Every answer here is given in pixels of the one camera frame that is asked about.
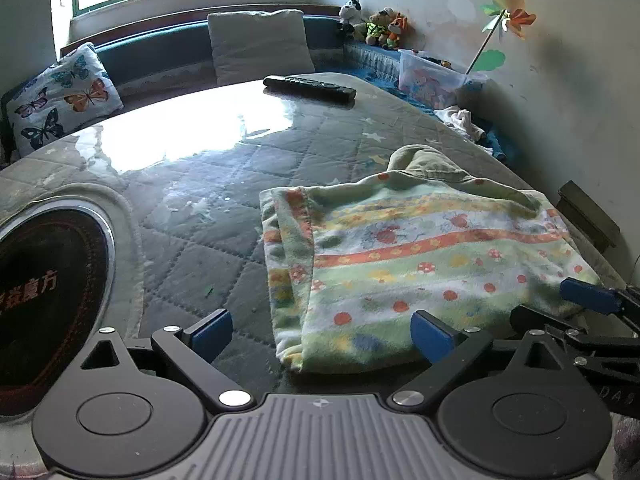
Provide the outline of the colourful patterned fleece garment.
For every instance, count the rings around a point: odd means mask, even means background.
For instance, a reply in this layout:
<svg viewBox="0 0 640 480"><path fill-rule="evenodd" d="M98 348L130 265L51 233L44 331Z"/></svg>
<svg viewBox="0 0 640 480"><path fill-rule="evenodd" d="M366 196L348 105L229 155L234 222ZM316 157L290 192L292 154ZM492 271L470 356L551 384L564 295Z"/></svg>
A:
<svg viewBox="0 0 640 480"><path fill-rule="evenodd" d="M419 310L498 337L520 304L568 318L561 282L599 281L541 193L425 145L355 183L268 188L260 209L276 355L296 373L414 361Z"/></svg>

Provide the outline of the round induction cooktop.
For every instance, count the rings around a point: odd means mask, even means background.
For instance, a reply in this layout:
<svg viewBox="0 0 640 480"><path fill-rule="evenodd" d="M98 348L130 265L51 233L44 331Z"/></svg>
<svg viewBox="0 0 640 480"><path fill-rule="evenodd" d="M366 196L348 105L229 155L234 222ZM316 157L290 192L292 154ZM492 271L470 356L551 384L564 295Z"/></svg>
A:
<svg viewBox="0 0 640 480"><path fill-rule="evenodd" d="M113 277L102 214L47 206L1 229L1 414L41 401L92 333Z"/></svg>

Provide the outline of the white crumpled cloth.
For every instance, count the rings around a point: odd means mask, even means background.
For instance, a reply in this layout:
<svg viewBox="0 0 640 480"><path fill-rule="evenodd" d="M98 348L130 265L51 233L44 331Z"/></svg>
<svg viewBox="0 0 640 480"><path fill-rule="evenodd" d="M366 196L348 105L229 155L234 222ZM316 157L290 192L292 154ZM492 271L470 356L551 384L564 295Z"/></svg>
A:
<svg viewBox="0 0 640 480"><path fill-rule="evenodd" d="M435 110L434 115L446 127L471 142L477 143L485 135L485 131L472 121L471 112L465 108L451 105L442 110Z"/></svg>

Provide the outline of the clear plastic storage box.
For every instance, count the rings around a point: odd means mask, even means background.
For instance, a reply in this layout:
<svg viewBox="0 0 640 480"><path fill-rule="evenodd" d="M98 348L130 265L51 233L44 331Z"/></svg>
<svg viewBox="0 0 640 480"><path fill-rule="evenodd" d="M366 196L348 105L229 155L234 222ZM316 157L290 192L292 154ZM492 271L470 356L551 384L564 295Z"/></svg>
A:
<svg viewBox="0 0 640 480"><path fill-rule="evenodd" d="M407 49L399 56L398 89L432 110L453 105L470 110L489 81L483 73L460 73Z"/></svg>

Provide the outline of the black remote control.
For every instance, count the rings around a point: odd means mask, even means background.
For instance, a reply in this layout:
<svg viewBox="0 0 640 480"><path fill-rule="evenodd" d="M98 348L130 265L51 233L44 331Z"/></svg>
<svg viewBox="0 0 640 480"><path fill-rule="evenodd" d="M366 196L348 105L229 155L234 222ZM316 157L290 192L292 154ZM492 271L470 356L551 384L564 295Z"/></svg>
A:
<svg viewBox="0 0 640 480"><path fill-rule="evenodd" d="M357 95L353 88L297 76L267 76L262 83L271 92L335 104L352 103Z"/></svg>

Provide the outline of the colourful paper pinwheel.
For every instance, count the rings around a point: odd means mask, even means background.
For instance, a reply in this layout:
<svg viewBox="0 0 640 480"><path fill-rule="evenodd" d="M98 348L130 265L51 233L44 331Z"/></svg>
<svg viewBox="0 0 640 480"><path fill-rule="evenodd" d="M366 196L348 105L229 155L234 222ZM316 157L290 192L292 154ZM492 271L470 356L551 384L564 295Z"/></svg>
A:
<svg viewBox="0 0 640 480"><path fill-rule="evenodd" d="M526 0L491 0L480 6L488 22L483 27L484 40L465 70L467 75L474 72L492 72L503 66L506 55L499 49L489 49L491 39L503 40L506 34L525 39L524 29L532 26L537 15L526 10Z"/></svg>

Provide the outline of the orange green plush toys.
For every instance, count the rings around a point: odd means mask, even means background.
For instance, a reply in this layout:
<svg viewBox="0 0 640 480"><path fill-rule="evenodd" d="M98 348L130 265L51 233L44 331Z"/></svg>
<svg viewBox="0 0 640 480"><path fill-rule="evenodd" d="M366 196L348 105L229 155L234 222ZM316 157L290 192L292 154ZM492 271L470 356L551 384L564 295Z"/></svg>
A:
<svg viewBox="0 0 640 480"><path fill-rule="evenodd" d="M397 50L407 27L408 18L404 14L384 8L369 16L364 42L368 46Z"/></svg>

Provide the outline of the butterfly print pillow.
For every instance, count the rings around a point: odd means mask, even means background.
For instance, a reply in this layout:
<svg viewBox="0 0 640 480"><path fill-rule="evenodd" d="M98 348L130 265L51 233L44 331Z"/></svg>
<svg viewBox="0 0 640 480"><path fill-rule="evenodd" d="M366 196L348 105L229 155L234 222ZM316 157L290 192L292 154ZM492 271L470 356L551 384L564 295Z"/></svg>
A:
<svg viewBox="0 0 640 480"><path fill-rule="evenodd" d="M24 157L123 107L94 45L86 42L6 101L14 152Z"/></svg>

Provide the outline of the blue sofa bench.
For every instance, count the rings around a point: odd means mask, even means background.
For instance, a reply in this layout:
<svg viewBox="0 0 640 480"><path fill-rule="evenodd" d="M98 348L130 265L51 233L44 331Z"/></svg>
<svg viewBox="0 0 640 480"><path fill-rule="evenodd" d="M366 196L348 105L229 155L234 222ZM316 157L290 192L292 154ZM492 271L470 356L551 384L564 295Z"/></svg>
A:
<svg viewBox="0 0 640 480"><path fill-rule="evenodd" d="M337 72L437 113L467 107L487 84L424 53L358 42L356 27L298 9L212 13L206 21L84 41L1 98L9 164L66 134L178 94L267 76Z"/></svg>

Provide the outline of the black white plush toy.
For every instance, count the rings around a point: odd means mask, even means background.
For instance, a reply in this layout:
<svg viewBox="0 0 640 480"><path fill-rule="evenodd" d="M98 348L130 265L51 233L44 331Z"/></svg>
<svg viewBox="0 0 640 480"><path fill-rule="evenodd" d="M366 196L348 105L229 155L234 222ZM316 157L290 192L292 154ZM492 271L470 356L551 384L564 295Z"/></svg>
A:
<svg viewBox="0 0 640 480"><path fill-rule="evenodd" d="M338 11L341 32L345 35L352 34L356 26L364 22L362 18L362 5L360 0L348 0Z"/></svg>

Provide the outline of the grey cushion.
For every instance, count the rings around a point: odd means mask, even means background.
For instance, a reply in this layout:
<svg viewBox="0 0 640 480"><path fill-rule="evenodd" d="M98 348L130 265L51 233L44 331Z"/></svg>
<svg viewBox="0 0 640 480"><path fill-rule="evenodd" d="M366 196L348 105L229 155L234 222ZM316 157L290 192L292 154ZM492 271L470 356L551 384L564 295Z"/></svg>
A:
<svg viewBox="0 0 640 480"><path fill-rule="evenodd" d="M303 16L295 9L209 14L217 84L313 73Z"/></svg>

